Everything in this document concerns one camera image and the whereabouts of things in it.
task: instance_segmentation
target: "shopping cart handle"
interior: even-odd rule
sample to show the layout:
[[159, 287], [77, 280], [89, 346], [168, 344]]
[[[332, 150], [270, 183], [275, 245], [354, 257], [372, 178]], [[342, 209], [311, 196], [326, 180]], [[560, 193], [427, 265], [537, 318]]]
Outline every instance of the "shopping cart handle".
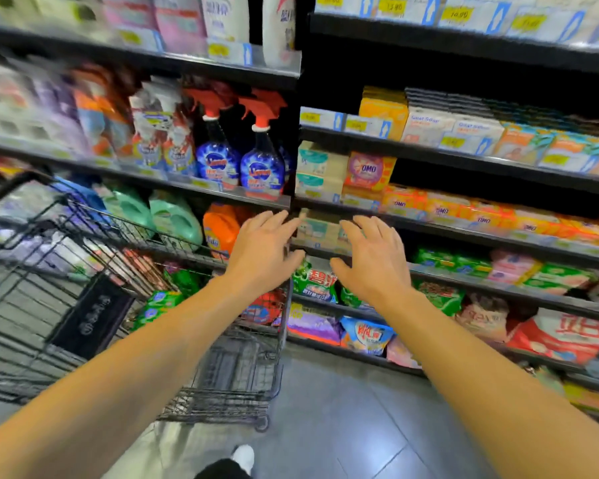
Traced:
[[35, 179], [38, 179], [38, 175], [33, 171], [25, 171], [17, 174], [15, 177], [0, 185], [0, 200], [5, 198], [10, 192], [16, 190], [18, 186]]

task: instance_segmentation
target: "hand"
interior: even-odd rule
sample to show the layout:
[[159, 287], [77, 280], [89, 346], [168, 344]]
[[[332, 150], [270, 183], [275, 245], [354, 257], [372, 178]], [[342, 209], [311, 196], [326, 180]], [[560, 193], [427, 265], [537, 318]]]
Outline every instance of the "hand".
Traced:
[[377, 308], [412, 289], [404, 244], [397, 231], [377, 217], [356, 215], [353, 221], [357, 225], [341, 221], [352, 245], [352, 267], [332, 258], [331, 268], [346, 288]]
[[306, 255], [295, 250], [284, 258], [284, 246], [300, 223], [294, 218], [284, 224], [288, 214], [266, 211], [249, 218], [240, 229], [224, 275], [237, 285], [246, 284], [254, 300], [290, 278]]

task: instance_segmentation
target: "red spray nozzle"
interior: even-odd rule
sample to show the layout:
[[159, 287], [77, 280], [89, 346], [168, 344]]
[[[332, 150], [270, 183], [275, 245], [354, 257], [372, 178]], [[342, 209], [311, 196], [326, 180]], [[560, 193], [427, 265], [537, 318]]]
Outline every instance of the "red spray nozzle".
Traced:
[[253, 95], [256, 96], [261, 101], [266, 102], [271, 108], [275, 111], [275, 113], [280, 115], [280, 109], [283, 107], [288, 107], [288, 104], [284, 100], [284, 98], [274, 90], [264, 90], [261, 88], [253, 88], [251, 90]]
[[268, 122], [271, 119], [277, 119], [277, 114], [271, 109], [271, 106], [264, 101], [251, 99], [250, 97], [240, 97], [240, 104], [247, 108], [242, 119], [244, 119], [249, 112], [252, 112], [256, 115], [256, 126], [258, 128], [268, 128]]
[[190, 95], [195, 100], [195, 104], [201, 103], [204, 106], [204, 114], [209, 117], [219, 117], [220, 109], [225, 109], [230, 106], [230, 104], [226, 104], [222, 98], [212, 90], [185, 88], [184, 94]]

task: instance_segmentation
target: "white bottle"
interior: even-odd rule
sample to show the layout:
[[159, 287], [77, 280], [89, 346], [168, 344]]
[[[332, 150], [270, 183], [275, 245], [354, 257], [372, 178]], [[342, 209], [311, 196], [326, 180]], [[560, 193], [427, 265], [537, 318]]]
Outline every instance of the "white bottle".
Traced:
[[202, 0], [208, 38], [248, 43], [248, 0]]
[[295, 50], [295, 0], [264, 0], [262, 6], [264, 62], [288, 67]]

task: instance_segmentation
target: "foot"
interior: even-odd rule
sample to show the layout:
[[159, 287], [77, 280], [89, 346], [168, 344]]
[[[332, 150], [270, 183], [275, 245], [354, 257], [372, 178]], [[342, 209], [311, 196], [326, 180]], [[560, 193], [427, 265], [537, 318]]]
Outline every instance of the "foot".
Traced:
[[240, 445], [233, 452], [231, 459], [237, 462], [244, 472], [251, 475], [253, 465], [256, 463], [256, 452], [250, 445]]

